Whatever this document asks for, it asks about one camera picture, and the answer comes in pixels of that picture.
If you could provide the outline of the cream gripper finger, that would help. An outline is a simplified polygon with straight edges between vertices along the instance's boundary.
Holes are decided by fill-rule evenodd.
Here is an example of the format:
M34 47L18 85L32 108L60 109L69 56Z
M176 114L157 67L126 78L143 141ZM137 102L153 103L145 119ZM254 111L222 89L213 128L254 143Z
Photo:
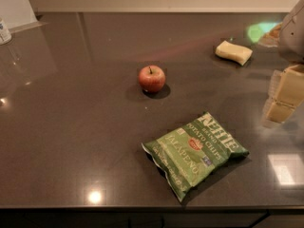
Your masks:
M268 91L265 117L284 123L304 102L304 66L290 64L283 71L275 70Z

